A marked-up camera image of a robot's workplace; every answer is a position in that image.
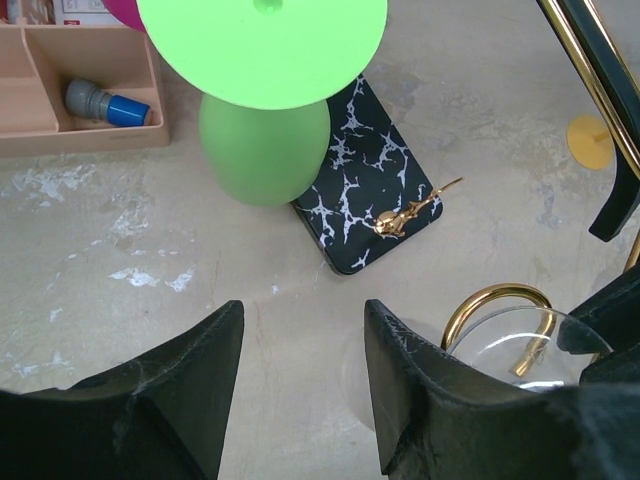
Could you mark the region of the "pink wine glass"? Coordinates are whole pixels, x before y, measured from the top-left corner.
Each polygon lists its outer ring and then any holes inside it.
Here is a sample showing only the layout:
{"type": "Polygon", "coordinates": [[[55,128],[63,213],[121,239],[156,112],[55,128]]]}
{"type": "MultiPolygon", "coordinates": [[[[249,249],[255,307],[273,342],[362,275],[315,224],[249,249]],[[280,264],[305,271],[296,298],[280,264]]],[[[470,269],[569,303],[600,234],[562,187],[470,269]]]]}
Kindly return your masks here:
{"type": "Polygon", "coordinates": [[[129,28],[145,33],[136,0],[103,0],[109,13],[129,28]]]}

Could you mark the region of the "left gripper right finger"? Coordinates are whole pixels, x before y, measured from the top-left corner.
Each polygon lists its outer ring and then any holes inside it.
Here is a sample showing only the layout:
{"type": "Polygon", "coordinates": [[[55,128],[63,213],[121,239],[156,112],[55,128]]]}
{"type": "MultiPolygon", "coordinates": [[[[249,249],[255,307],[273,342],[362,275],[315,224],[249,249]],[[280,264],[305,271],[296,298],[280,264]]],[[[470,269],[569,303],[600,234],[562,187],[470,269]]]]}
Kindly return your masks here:
{"type": "Polygon", "coordinates": [[[380,469],[390,479],[636,479],[639,386],[529,393],[463,364],[378,300],[364,343],[380,469]]]}

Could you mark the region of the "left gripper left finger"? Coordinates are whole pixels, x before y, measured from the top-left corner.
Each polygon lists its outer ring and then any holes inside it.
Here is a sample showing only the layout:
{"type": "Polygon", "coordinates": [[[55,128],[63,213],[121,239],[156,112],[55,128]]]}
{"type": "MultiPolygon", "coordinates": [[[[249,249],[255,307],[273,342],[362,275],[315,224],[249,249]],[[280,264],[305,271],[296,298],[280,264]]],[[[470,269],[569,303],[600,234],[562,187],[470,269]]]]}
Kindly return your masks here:
{"type": "Polygon", "coordinates": [[[4,479],[215,479],[244,335],[229,301],[68,389],[1,393],[4,479]]]}

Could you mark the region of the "yellow wine glass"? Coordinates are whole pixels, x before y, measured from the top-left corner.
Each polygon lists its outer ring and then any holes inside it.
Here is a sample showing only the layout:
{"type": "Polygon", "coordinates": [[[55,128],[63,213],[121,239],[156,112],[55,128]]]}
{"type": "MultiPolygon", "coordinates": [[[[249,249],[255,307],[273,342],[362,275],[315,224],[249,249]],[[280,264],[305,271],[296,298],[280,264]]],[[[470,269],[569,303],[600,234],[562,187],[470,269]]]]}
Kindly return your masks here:
{"type": "Polygon", "coordinates": [[[613,161],[613,140],[608,127],[599,117],[575,117],[568,126],[566,139],[571,155],[587,169],[602,170],[613,161]]]}

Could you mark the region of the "green wine glass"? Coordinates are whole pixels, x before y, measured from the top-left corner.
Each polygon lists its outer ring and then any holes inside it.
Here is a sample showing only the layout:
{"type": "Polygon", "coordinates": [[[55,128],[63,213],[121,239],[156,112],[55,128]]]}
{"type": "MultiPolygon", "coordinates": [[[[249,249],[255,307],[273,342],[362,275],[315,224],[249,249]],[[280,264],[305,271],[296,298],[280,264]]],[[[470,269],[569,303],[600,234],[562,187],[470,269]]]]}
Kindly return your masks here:
{"type": "Polygon", "coordinates": [[[363,72],[384,1],[142,1],[161,57],[202,94],[199,137],[219,187],[253,206],[305,193],[328,150],[328,100],[363,72]]]}

